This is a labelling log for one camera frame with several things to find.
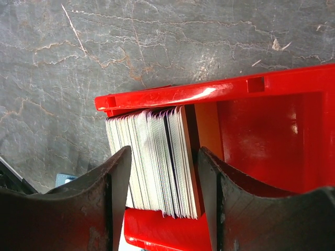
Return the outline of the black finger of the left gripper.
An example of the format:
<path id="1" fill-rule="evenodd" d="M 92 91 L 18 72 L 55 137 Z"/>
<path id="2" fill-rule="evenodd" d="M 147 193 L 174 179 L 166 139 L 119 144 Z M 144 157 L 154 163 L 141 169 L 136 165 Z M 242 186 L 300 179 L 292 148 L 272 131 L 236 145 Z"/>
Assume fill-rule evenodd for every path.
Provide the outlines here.
<path id="1" fill-rule="evenodd" d="M 37 190 L 24 178 L 20 176 L 1 157 L 1 188 L 10 189 L 27 195 L 38 193 Z"/>

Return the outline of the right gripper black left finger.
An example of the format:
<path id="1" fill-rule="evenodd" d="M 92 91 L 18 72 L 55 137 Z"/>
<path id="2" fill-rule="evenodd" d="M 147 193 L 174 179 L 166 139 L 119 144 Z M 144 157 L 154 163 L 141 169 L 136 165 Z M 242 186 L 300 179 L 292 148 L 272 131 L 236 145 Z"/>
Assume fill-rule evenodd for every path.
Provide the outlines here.
<path id="1" fill-rule="evenodd" d="M 1 250 L 117 250 L 131 147 L 45 194 L 1 189 Z"/>

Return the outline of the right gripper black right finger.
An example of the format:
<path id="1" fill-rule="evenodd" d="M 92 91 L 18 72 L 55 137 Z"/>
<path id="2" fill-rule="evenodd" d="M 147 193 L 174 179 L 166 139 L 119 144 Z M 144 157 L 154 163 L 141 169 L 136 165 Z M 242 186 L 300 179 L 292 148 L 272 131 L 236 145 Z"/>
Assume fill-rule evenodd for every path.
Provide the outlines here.
<path id="1" fill-rule="evenodd" d="M 212 250 L 334 250 L 334 188 L 296 194 L 198 152 Z"/>

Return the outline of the blue leather card holder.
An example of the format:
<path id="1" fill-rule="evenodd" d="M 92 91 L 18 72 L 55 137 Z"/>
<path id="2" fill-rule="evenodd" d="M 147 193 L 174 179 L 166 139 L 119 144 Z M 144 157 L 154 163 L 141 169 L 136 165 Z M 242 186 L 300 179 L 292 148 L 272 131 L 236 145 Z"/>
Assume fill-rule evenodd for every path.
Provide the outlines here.
<path id="1" fill-rule="evenodd" d="M 69 174 L 64 174 L 64 173 L 58 173 L 56 175 L 56 180 L 55 180 L 55 187 L 62 186 L 66 183 L 69 183 L 75 179 L 77 179 L 77 176 L 69 175 Z"/>

